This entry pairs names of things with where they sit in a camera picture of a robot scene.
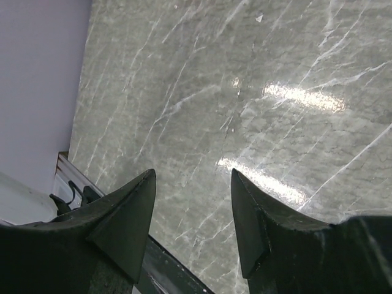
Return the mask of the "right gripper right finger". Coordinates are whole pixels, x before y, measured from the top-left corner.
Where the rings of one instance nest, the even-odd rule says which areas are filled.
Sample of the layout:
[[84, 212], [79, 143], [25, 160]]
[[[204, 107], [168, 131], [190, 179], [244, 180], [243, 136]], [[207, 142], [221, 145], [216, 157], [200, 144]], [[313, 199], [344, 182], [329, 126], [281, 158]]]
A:
[[231, 200], [242, 275], [246, 279], [267, 258], [307, 251], [316, 234], [331, 225], [301, 214], [257, 187], [237, 169], [231, 174]]

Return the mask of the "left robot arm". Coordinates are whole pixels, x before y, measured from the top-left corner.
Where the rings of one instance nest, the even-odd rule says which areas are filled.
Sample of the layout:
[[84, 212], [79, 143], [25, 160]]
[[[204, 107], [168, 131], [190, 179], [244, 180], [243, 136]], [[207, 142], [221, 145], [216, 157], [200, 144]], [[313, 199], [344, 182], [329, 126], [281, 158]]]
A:
[[1, 173], [1, 225], [49, 222], [57, 216], [57, 206], [47, 195]]

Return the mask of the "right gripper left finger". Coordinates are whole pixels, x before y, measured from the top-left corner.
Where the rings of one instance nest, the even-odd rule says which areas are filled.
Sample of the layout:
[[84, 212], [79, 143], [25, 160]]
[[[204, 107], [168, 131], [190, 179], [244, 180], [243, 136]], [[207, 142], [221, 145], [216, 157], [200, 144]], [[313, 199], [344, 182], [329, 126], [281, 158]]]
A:
[[53, 282], [136, 282], [146, 250], [156, 172], [149, 169], [118, 190], [77, 209], [60, 206], [50, 224], [47, 275]]

